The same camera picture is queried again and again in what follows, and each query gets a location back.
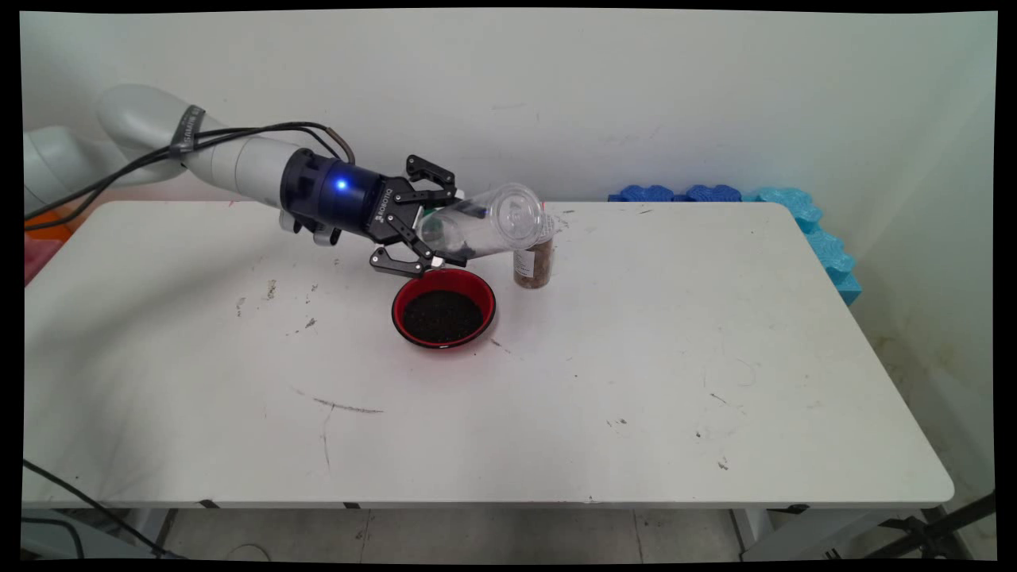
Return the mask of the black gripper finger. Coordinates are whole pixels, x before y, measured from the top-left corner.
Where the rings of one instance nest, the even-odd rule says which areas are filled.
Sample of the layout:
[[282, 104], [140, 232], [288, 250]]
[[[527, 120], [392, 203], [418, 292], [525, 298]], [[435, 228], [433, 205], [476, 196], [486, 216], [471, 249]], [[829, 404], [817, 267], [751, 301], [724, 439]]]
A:
[[383, 245], [378, 246], [378, 249], [374, 250], [370, 258], [370, 265], [375, 271], [395, 276], [406, 276], [408, 279], [420, 279], [432, 270], [442, 270], [446, 265], [465, 268], [468, 264], [468, 258], [432, 249], [410, 227], [396, 226], [395, 229], [404, 245], [416, 253], [417, 258], [414, 261], [399, 261], [388, 256], [388, 250]]
[[[458, 188], [455, 186], [454, 173], [429, 160], [417, 155], [407, 156], [406, 178], [409, 181], [407, 191], [397, 192], [399, 205], [420, 205], [423, 209], [442, 209], [442, 207], [458, 202], [455, 198]], [[439, 185], [439, 189], [417, 191], [412, 184], [421, 180]]]

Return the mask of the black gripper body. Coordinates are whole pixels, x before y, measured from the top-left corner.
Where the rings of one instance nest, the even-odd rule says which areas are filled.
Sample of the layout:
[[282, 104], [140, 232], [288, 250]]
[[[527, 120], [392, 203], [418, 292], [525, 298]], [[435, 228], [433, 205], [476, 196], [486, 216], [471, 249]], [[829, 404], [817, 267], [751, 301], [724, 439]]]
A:
[[315, 155], [315, 243], [336, 243], [347, 234], [373, 243], [402, 242], [388, 216], [414, 230], [422, 214], [421, 206], [395, 201], [396, 191], [408, 186], [402, 177]]

